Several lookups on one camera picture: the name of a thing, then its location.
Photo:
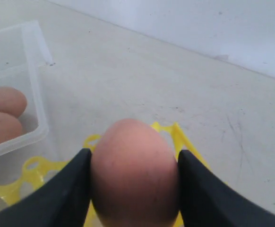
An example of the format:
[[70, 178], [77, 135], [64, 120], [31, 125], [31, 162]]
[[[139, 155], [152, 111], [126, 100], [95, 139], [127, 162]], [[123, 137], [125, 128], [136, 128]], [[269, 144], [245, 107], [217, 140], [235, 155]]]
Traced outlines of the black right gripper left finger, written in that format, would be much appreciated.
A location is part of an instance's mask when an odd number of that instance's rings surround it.
[[0, 211], [0, 227], [82, 227], [90, 203], [90, 149], [83, 148], [44, 186]]

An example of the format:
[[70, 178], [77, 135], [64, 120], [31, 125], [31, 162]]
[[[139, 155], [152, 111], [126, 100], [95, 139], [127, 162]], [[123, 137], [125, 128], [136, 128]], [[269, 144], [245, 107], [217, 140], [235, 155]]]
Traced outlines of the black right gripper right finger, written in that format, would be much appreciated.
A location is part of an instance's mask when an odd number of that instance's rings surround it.
[[275, 214], [227, 186], [189, 150], [178, 157], [180, 212], [186, 227], [275, 227]]

